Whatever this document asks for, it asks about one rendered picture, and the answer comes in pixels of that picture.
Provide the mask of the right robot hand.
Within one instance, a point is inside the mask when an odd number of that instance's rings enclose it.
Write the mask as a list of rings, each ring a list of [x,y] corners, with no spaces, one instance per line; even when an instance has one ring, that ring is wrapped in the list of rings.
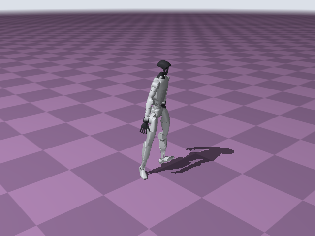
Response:
[[[145,118],[145,117],[144,117],[144,118]],[[145,131],[146,131],[146,134],[147,134],[147,129],[150,131],[149,125],[148,125],[149,119],[148,119],[148,121],[144,121],[144,119],[143,119],[143,122],[144,122],[144,123],[141,125],[140,132],[141,132],[141,130],[142,130],[141,133],[143,133],[143,130],[144,130],[144,133],[145,133]],[[143,133],[143,134],[144,134],[144,133]]]

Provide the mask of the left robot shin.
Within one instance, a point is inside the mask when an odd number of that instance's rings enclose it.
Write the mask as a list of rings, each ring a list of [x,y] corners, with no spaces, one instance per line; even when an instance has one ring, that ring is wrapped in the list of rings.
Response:
[[[162,160],[165,158],[164,155],[165,155],[166,147],[167,147],[167,138],[165,138],[164,140],[159,140],[159,149],[161,151]]]

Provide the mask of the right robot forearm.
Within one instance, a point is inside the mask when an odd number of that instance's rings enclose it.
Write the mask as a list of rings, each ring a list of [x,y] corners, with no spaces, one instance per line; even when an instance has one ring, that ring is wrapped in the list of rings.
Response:
[[[148,99],[147,103],[146,103],[146,113],[145,113],[145,118],[144,118],[144,121],[148,121],[149,119],[149,116],[150,116],[150,112],[151,112],[151,109],[152,109],[152,100],[151,99]]]

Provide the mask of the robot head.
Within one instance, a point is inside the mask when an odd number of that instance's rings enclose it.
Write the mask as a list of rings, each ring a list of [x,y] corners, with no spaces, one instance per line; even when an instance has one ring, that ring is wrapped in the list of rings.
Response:
[[[165,79],[165,75],[167,75],[168,68],[171,66],[171,64],[165,60],[161,60],[160,62],[158,62],[157,66],[162,68],[163,72],[160,72],[156,77],[159,78],[160,76],[162,76],[162,79]]]

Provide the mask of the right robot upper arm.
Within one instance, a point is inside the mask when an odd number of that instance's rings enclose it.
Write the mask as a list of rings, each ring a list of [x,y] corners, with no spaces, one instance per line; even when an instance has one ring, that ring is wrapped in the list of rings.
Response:
[[[151,105],[154,105],[155,103],[155,101],[153,100],[153,97],[155,96],[157,90],[159,89],[159,86],[160,86],[160,81],[158,80],[153,81],[151,84],[151,90],[148,96],[148,99],[151,99],[153,101]]]

